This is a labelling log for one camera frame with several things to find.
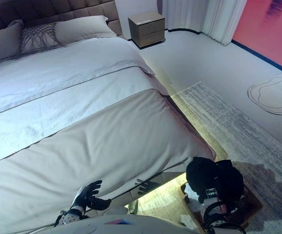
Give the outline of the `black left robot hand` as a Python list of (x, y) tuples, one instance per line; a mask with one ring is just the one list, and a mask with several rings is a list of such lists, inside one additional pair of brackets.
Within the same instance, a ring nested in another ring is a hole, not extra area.
[(98, 211), (106, 210), (110, 206), (112, 200), (105, 200), (96, 197), (96, 195), (99, 193), (101, 184), (102, 180), (97, 180), (81, 188), (74, 198), (70, 210), (78, 210), (82, 214), (85, 213), (86, 208)]

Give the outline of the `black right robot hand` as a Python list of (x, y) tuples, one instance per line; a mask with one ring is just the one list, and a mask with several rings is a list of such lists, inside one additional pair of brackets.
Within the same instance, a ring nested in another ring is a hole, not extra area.
[(219, 194), (215, 188), (200, 189), (197, 191), (197, 195), (198, 195), (198, 201), (200, 204), (203, 204), (206, 199), (219, 197)]

